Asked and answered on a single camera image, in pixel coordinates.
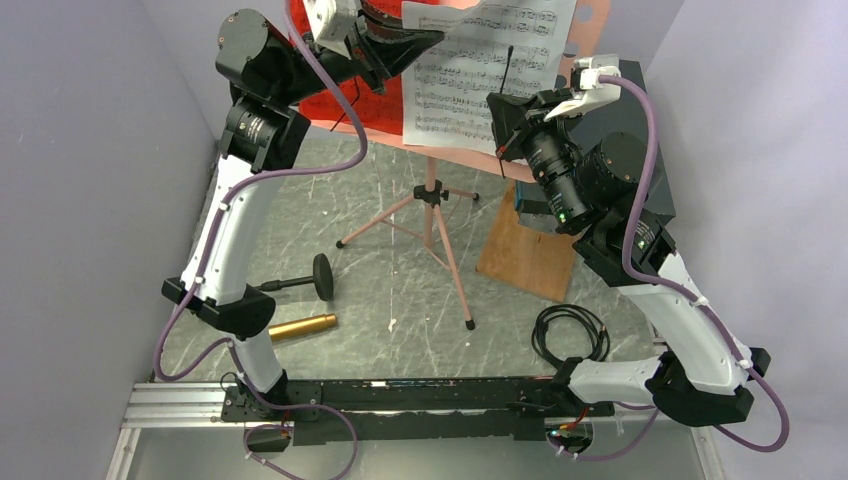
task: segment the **red sheet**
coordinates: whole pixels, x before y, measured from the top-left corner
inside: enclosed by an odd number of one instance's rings
[[[290,1],[292,19],[298,31],[301,34],[309,31],[309,20],[306,18],[303,0]],[[414,1],[428,5],[437,5],[439,3],[439,0]],[[400,17],[401,2],[402,0],[369,0],[368,3],[389,15]],[[395,135],[403,134],[403,91],[401,90],[400,76],[389,79],[386,82],[385,95],[375,95],[371,93],[365,82],[362,80],[357,80],[357,82],[359,84],[360,97],[353,108],[359,114],[362,123],[368,128],[386,133]],[[356,98],[356,88],[353,80],[344,82],[340,87],[348,101],[352,102]],[[333,95],[326,91],[301,102],[299,111],[312,120],[338,120],[344,113],[335,98],[333,98]],[[350,123],[347,117],[342,121]]]

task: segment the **brass cylinder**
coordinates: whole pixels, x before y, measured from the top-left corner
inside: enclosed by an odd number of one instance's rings
[[[335,313],[318,315],[317,317],[302,318],[292,322],[281,323],[274,325],[268,329],[271,335],[271,342],[279,342],[286,338],[299,337],[307,333],[320,332],[338,325]]]

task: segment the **marble floor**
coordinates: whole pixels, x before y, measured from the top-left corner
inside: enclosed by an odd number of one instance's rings
[[[353,140],[306,140],[296,166],[347,160]],[[446,185],[479,192],[479,203],[459,200],[448,222],[477,329],[465,329],[462,308],[448,271],[420,247],[420,240],[379,225],[342,250],[341,239],[424,183],[424,157],[372,144],[352,170],[287,179],[275,199],[251,260],[248,282],[311,274],[312,257],[325,253],[333,266],[335,301],[318,299],[301,286],[272,293],[273,324],[335,313],[339,325],[275,346],[290,378],[469,377],[550,374],[553,369],[530,346],[536,315],[551,302],[500,284],[474,271],[506,181],[447,162],[439,163]],[[443,204],[450,212],[456,197]],[[394,222],[420,231],[423,204],[415,202]],[[442,252],[437,243],[434,251]],[[578,259],[566,296],[595,312],[612,339],[609,360],[653,354],[642,313]],[[184,368],[220,336],[184,315],[166,344],[163,365]],[[560,358],[585,355],[589,342],[576,322],[551,326],[548,345]],[[234,369],[225,349],[214,352],[187,380],[217,380]]]

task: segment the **zip tie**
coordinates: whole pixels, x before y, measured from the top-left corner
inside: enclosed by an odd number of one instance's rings
[[[710,304],[710,301],[707,300],[707,297],[705,297],[703,295],[698,297],[698,299],[695,300],[694,302],[689,302],[689,305],[692,305],[693,307],[704,307],[704,306],[709,306],[709,304]]]

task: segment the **wall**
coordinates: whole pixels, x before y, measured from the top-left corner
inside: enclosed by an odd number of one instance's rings
[[[103,478],[213,138],[136,0],[0,16],[0,478]]]
[[[142,0],[171,54],[194,92],[216,138],[230,108],[227,81],[215,70],[221,22],[235,10],[253,8],[282,25],[281,0]],[[619,53],[639,60],[653,58],[683,0],[612,0],[598,53]]]
[[[848,6],[803,5],[687,0],[647,75],[671,231],[731,329],[771,352],[793,420],[773,455],[723,441],[731,478],[844,476]],[[733,430],[776,436],[767,399],[752,417]]]

